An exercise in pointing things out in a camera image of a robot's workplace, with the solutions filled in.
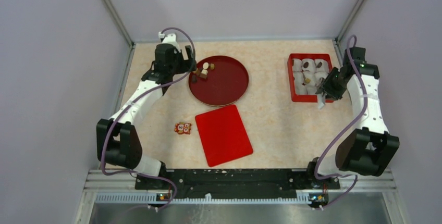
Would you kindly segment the metal tongs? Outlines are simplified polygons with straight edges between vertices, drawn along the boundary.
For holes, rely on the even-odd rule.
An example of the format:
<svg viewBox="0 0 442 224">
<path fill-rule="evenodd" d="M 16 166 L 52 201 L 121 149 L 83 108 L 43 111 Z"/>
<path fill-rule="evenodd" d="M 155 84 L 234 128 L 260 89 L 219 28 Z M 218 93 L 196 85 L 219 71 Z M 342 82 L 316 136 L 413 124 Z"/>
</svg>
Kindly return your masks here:
<svg viewBox="0 0 442 224">
<path fill-rule="evenodd" d="M 325 97 L 318 94 L 317 95 L 317 108 L 322 109 L 325 107 L 325 104 L 326 104 Z"/>
</svg>

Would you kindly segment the round dark red tray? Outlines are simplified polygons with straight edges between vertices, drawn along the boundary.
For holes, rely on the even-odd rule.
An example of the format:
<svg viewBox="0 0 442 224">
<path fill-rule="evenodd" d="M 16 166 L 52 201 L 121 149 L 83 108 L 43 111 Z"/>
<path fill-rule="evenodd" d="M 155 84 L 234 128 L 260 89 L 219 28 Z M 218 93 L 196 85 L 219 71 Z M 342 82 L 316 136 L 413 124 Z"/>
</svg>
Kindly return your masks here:
<svg viewBox="0 0 442 224">
<path fill-rule="evenodd" d="M 214 107 L 222 107 L 235 103 L 246 92 L 249 85 L 249 73 L 238 60 L 223 55 L 210 56 L 197 63 L 202 71 L 208 63 L 206 78 L 191 73 L 188 87 L 191 94 L 201 103 Z"/>
</svg>

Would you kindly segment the red rectangular lid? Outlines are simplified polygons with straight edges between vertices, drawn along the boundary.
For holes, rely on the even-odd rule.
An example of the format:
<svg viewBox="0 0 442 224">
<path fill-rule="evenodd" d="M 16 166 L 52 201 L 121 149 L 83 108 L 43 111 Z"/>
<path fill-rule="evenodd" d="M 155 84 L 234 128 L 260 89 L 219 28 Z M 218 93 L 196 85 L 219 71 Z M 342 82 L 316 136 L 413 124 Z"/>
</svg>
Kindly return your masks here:
<svg viewBox="0 0 442 224">
<path fill-rule="evenodd" d="M 196 115 L 195 122 L 209 167 L 253 154 L 236 105 Z"/>
</svg>

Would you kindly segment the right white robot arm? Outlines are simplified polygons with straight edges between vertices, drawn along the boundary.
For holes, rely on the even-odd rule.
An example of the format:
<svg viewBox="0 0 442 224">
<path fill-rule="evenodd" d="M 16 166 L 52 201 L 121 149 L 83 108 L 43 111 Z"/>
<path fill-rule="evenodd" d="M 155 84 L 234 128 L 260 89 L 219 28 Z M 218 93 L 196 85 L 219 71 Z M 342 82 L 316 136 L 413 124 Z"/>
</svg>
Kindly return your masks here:
<svg viewBox="0 0 442 224">
<path fill-rule="evenodd" d="M 306 183 L 319 189 L 328 178 L 347 175 L 383 174 L 400 146 L 384 123 L 378 94 L 380 74 L 376 65 L 357 64 L 333 68 L 321 83 L 320 95 L 332 100 L 348 92 L 354 119 L 314 161 Z"/>
</svg>

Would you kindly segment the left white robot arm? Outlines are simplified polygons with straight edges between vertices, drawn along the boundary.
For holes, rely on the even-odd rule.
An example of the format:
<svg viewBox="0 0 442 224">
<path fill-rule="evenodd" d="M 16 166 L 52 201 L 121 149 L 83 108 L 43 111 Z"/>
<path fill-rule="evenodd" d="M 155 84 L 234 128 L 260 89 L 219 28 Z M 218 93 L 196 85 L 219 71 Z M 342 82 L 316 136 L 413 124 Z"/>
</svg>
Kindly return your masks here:
<svg viewBox="0 0 442 224">
<path fill-rule="evenodd" d="M 161 171 L 162 162 L 144 154 L 136 128 L 168 88 L 195 69 L 194 44 L 184 49 L 176 42 L 162 42 L 156 46 L 155 58 L 134 93 L 110 118 L 100 119 L 96 125 L 97 158 L 103 174 L 112 175 L 106 170 L 106 165 L 110 164 L 120 167 L 117 173 L 147 175 L 147 182 L 154 189 L 166 185 L 167 175 Z"/>
</svg>

